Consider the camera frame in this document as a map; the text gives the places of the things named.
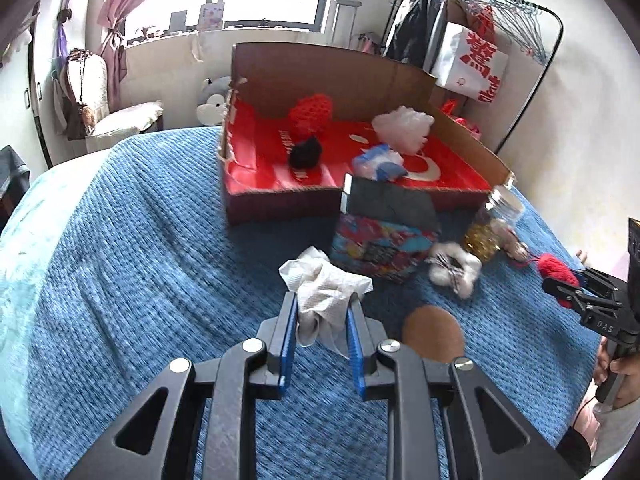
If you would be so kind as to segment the person's right hand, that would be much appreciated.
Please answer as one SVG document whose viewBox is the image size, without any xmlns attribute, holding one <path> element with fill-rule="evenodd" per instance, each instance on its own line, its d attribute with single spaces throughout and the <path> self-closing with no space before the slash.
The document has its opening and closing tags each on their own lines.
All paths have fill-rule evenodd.
<svg viewBox="0 0 640 480">
<path fill-rule="evenodd" d="M 602 337 L 593 373 L 593 380 L 597 386 L 608 379 L 608 373 L 614 373 L 623 378 L 613 401 L 613 408 L 623 408 L 639 399 L 640 361 L 638 353 L 613 360 L 608 354 L 608 340 Z"/>
</svg>

